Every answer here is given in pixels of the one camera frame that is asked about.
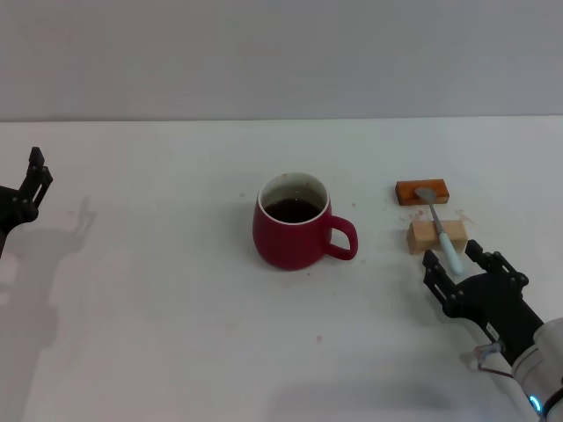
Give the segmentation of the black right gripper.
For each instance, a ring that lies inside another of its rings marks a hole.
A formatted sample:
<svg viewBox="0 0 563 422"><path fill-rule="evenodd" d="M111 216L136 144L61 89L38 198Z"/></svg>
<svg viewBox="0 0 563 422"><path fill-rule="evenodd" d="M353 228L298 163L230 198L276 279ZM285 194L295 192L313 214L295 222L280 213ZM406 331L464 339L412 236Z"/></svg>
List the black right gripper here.
<svg viewBox="0 0 563 422"><path fill-rule="evenodd" d="M427 250L422 260L423 283L442 305L446 316L470 320L490 340L502 343L501 354L512 365L534 345L533 336L544 324L523 299L528 277L518 272L500 252L484 251L474 239L467 242L465 254L485 273L455 284L439 258Z"/></svg>

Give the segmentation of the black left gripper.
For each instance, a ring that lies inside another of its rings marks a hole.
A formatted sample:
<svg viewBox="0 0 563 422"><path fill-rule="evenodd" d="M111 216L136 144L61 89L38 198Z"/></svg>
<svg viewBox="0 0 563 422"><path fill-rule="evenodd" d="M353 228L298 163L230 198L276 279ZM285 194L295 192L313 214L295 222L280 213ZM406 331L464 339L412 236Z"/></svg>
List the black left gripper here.
<svg viewBox="0 0 563 422"><path fill-rule="evenodd" d="M52 182L41 149L32 147L26 176L19 190L1 187L0 251L4 251L7 237L14 228L37 219L38 208Z"/></svg>

